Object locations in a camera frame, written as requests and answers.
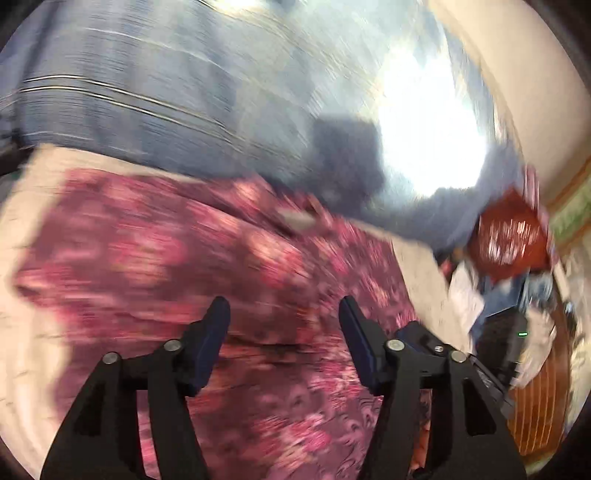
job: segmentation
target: black device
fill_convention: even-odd
[[[478,359],[445,345],[418,322],[388,339],[352,297],[341,301],[339,322],[361,384],[384,396],[358,480],[407,478],[422,388],[432,390],[431,430],[426,467],[413,478],[526,478],[501,413],[504,389]]]
[[[426,468],[413,478],[525,478],[501,414],[502,385],[476,358],[443,344],[418,322],[388,339],[352,297],[341,301],[339,321],[361,383],[384,396],[359,480],[407,479],[421,388],[433,389],[431,432]],[[59,428],[41,480],[149,479],[139,445],[137,390],[148,391],[162,480],[209,479],[185,397],[207,384],[229,322],[229,304],[217,297],[181,339],[135,358],[105,354]],[[486,386],[483,378],[489,377]]]

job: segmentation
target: wall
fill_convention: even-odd
[[[536,166],[543,193],[551,190],[591,133],[591,96],[568,55],[522,0],[429,5],[481,64],[495,99],[512,118],[524,160]]]

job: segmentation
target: pink floral bedspread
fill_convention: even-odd
[[[305,209],[316,225],[297,233],[279,207]],[[217,480],[356,478],[380,400],[359,384],[338,302],[354,295],[389,334],[416,319],[389,242],[258,178],[73,170],[15,285],[63,322],[72,358],[56,385],[62,415],[105,352],[151,352],[225,296],[228,339],[189,399]],[[141,400],[144,462],[158,476]]]

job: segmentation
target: white cloth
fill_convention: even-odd
[[[527,337],[517,365],[517,376],[512,382],[517,388],[524,388],[540,372],[556,338],[556,328],[549,313],[529,307],[525,317]]]
[[[471,265],[466,261],[460,263],[453,273],[449,285],[449,298],[459,317],[462,332],[466,341],[472,343],[470,329],[484,309],[484,299],[476,289],[478,278]]]

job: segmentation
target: metal screw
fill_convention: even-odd
[[[164,349],[167,352],[176,352],[179,348],[181,348],[181,342],[179,340],[169,340],[164,344]]]
[[[454,362],[457,362],[459,364],[464,363],[467,360],[467,356],[464,352],[461,352],[459,350],[454,350],[452,352],[452,360]]]
[[[386,343],[386,346],[390,350],[394,350],[395,352],[399,352],[400,350],[404,350],[404,342],[401,342],[398,339],[388,340],[388,342]]]
[[[117,360],[119,360],[119,355],[115,352],[109,352],[103,356],[103,363],[107,365],[114,364]]]

